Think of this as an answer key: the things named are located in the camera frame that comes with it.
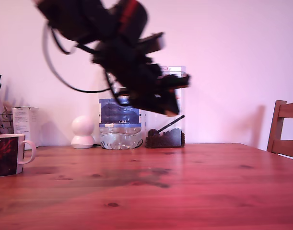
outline clear plastic container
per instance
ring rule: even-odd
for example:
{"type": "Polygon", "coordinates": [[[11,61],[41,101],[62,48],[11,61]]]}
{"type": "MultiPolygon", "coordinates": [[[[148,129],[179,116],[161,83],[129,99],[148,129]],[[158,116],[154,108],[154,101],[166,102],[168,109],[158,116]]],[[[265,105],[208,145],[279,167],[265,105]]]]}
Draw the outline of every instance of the clear plastic container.
{"type": "Polygon", "coordinates": [[[100,99],[100,143],[104,149],[126,150],[142,145],[141,110],[120,106],[112,98],[100,99]]]}
{"type": "MultiPolygon", "coordinates": [[[[183,66],[163,66],[163,75],[175,74],[184,77],[186,68],[183,66]]],[[[185,145],[185,114],[183,89],[175,89],[179,115],[168,117],[153,112],[145,112],[146,116],[146,147],[176,148],[185,145]]]]}

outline plastic water bottle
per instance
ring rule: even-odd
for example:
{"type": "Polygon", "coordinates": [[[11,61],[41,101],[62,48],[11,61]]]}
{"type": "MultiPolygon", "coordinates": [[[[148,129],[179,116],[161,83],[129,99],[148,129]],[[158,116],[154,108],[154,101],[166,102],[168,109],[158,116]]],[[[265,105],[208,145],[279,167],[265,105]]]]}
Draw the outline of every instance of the plastic water bottle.
{"type": "MultiPolygon", "coordinates": [[[[126,98],[121,103],[128,103],[126,98]]],[[[143,143],[141,110],[119,106],[115,99],[99,99],[100,142],[104,149],[126,150],[143,143]]]]}

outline mug handle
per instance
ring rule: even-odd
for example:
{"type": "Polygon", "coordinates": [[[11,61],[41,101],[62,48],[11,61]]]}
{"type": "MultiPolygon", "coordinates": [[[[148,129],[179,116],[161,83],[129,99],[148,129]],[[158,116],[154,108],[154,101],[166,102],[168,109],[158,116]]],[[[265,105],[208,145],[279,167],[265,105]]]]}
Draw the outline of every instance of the mug handle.
{"type": "Polygon", "coordinates": [[[32,142],[32,141],[29,141],[29,140],[23,140],[20,145],[22,144],[28,144],[31,146],[31,152],[32,152],[32,155],[31,155],[31,159],[28,160],[28,161],[19,161],[18,164],[28,164],[30,162],[32,162],[34,159],[35,159],[35,154],[36,154],[36,146],[35,144],[32,142]]]}

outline red stripe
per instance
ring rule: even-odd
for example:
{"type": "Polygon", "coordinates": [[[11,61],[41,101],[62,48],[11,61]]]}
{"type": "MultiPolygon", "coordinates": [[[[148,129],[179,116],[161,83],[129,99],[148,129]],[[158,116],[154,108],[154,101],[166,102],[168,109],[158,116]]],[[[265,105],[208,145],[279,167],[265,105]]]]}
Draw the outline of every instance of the red stripe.
{"type": "Polygon", "coordinates": [[[137,4],[138,4],[138,2],[136,0],[129,0],[128,1],[126,9],[124,10],[123,16],[120,20],[121,23],[123,24],[122,27],[120,28],[120,31],[122,31],[125,28],[130,16],[132,15],[135,8],[137,7],[137,4]]]}

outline white spherical lamp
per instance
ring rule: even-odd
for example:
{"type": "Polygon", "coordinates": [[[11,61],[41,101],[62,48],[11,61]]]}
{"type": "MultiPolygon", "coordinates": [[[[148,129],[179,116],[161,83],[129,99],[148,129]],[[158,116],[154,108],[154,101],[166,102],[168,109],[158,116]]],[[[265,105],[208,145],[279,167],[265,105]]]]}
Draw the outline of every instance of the white spherical lamp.
{"type": "Polygon", "coordinates": [[[74,138],[71,141],[71,145],[75,149],[88,149],[95,144],[92,133],[94,131],[94,122],[88,116],[79,116],[73,120],[71,124],[74,138]]]}

